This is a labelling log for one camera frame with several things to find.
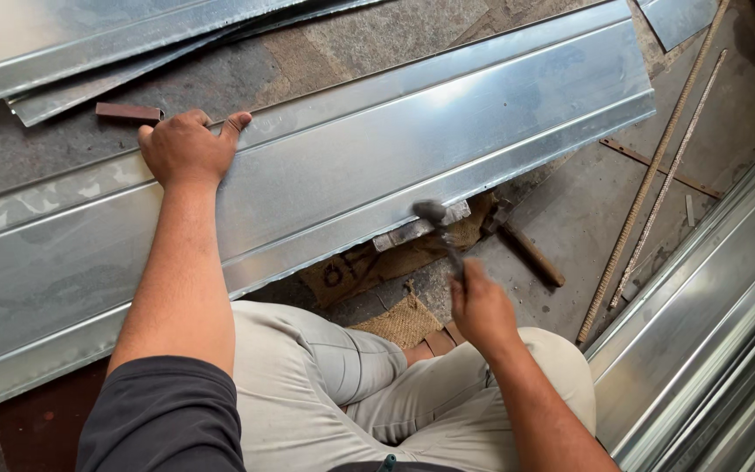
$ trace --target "sheet metal panel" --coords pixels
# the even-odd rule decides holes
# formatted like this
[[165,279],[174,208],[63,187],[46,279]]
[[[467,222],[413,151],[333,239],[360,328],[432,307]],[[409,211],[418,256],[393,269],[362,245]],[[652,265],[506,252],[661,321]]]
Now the sheet metal panel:
[[718,0],[637,0],[667,51],[712,23]]
[[307,0],[265,17],[246,20],[246,22],[240,24],[165,46],[149,55],[131,57],[118,63],[107,64],[95,70],[88,70],[76,76],[58,80],[40,89],[30,90],[18,97],[9,98],[7,105],[25,126],[33,126],[212,42],[220,44],[226,41],[237,41],[307,19],[335,14],[382,1],[335,0],[328,2],[323,0],[318,2]]
[[[259,110],[218,191],[230,295],[654,113],[624,0]],[[160,197],[138,150],[0,195],[0,401],[111,349]]]
[[648,469],[755,336],[755,166],[586,353],[597,433]]
[[0,0],[0,98],[300,0]]

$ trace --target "hammer handle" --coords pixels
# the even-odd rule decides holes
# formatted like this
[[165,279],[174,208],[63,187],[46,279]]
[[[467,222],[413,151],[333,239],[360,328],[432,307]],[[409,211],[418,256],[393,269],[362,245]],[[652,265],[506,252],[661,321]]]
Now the hammer handle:
[[564,286],[564,276],[544,257],[544,254],[535,247],[532,241],[523,234],[516,226],[506,221],[500,228],[502,234],[509,243],[517,246],[530,262],[555,286]]

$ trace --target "dark shirt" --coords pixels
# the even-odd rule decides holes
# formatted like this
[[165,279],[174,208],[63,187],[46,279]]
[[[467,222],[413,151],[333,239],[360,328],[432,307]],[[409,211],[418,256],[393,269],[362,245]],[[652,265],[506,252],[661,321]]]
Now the dark shirt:
[[[176,356],[131,360],[100,389],[80,434],[76,471],[246,472],[236,402],[232,379],[213,364]],[[380,465],[332,472],[373,472]],[[398,462],[394,471],[460,472],[411,462]]]

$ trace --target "hairy arm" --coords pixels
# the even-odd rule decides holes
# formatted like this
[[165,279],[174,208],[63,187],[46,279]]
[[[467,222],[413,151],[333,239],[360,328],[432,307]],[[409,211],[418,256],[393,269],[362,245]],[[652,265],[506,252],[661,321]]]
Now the hairy arm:
[[164,196],[108,375],[154,355],[201,359],[232,375],[235,328],[217,253],[215,193],[250,119],[231,115],[215,136],[205,113],[194,110],[139,130],[142,155]]
[[465,281],[465,287],[451,283],[453,317],[498,381],[521,468],[618,470],[540,370],[518,334],[509,298],[478,260],[465,261]]

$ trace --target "beige pants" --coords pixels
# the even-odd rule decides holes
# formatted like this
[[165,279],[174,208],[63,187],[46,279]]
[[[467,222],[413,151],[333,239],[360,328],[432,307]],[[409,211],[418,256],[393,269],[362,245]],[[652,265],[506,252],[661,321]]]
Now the beige pants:
[[[469,343],[407,369],[396,344],[299,308],[234,302],[232,310],[247,470],[326,472],[390,453],[468,471],[519,469],[497,381]],[[582,353],[556,334],[519,332],[594,434],[593,382]]]

